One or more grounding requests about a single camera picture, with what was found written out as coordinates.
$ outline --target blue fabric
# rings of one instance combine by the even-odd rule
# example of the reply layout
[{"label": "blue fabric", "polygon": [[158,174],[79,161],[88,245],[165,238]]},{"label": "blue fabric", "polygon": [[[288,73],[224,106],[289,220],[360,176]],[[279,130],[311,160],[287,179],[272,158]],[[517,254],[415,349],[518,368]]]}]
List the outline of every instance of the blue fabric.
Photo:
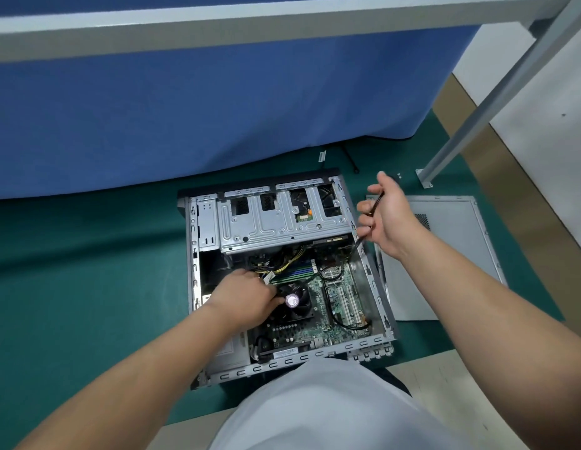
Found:
[{"label": "blue fabric", "polygon": [[[177,5],[19,1],[33,9],[0,0],[0,14]],[[366,134],[410,137],[476,30],[0,65],[0,198],[170,179]]]}]

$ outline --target person's left hand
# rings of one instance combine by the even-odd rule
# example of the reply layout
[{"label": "person's left hand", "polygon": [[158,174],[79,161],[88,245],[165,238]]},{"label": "person's left hand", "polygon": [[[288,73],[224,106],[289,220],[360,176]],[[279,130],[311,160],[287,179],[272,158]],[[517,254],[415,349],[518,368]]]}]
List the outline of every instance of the person's left hand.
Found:
[{"label": "person's left hand", "polygon": [[284,303],[276,295],[276,287],[266,285],[256,273],[243,269],[227,275],[215,288],[204,306],[216,309],[234,333],[262,324],[278,306]]}]

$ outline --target metal table frame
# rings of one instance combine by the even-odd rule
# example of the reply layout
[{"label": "metal table frame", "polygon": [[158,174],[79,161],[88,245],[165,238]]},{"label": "metal table frame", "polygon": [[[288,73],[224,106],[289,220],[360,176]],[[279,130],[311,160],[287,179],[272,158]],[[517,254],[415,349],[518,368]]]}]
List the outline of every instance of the metal table frame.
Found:
[{"label": "metal table frame", "polygon": [[0,17],[0,63],[521,22],[536,42],[422,169],[424,188],[581,29],[581,0],[311,0]]}]

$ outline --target person's left arm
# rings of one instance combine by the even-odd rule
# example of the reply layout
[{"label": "person's left arm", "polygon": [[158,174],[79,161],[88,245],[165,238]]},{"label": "person's left arm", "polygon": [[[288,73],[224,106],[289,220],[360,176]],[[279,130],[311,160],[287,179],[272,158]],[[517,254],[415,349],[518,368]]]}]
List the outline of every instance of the person's left arm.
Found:
[{"label": "person's left arm", "polygon": [[231,273],[207,303],[87,385],[17,449],[144,449],[226,341],[284,302],[274,295],[255,273]]}]

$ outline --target white wall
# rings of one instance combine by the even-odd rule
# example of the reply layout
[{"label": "white wall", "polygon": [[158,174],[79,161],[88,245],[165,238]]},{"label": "white wall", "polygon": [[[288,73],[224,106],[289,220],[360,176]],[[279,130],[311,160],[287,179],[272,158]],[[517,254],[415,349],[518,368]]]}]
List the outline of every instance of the white wall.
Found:
[{"label": "white wall", "polygon": [[[533,42],[518,23],[484,25],[453,73],[480,104]],[[581,30],[491,125],[581,246]]]}]

